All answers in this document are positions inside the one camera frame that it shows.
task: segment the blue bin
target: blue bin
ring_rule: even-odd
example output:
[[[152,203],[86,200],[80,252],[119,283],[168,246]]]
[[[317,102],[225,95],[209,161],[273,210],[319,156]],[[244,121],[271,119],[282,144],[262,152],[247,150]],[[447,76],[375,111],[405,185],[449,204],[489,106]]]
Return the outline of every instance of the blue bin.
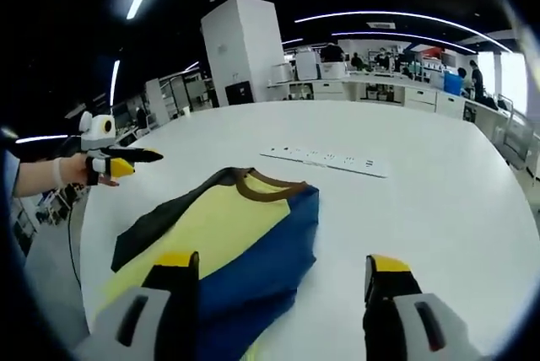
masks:
[[[445,72],[445,92],[454,95],[462,94],[463,78],[457,74]]]

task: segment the bracelet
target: bracelet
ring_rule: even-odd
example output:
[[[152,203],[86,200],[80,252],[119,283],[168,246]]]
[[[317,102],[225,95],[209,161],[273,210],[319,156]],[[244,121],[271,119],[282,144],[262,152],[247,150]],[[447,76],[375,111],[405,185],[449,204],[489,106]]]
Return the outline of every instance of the bracelet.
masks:
[[[60,175],[60,161],[62,160],[62,157],[56,157],[52,161],[52,178],[54,179],[54,182],[57,184],[58,188],[63,188],[65,186],[64,182],[62,181],[62,176]]]

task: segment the human hand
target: human hand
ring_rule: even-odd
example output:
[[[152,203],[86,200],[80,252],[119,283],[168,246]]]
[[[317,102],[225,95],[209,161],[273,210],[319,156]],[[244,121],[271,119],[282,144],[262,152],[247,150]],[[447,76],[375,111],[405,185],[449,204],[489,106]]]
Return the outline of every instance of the human hand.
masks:
[[[60,176],[66,184],[88,183],[88,170],[86,169],[86,154],[76,153],[71,157],[66,157],[60,161]],[[98,179],[100,184],[106,186],[118,186],[119,184],[109,177],[100,175]]]

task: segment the chair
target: chair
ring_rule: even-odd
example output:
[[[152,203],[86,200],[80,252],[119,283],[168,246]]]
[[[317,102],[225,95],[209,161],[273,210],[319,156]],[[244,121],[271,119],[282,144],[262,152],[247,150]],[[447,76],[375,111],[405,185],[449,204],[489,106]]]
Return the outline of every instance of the chair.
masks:
[[[503,95],[497,95],[497,106],[501,110],[507,110],[512,112],[514,110],[514,102],[510,98],[506,98]]]
[[[148,116],[143,108],[137,108],[137,127],[135,132],[137,139],[150,133]]]
[[[510,113],[505,128],[495,130],[494,146],[508,164],[523,170],[534,138],[534,125],[516,110]]]

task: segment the wrist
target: wrist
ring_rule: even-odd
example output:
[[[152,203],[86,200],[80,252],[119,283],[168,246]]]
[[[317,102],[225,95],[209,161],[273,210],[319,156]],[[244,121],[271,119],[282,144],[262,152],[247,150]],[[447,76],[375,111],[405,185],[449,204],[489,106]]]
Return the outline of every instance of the wrist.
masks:
[[[62,157],[60,158],[60,178],[62,184],[71,184],[75,182],[73,167],[73,157]]]

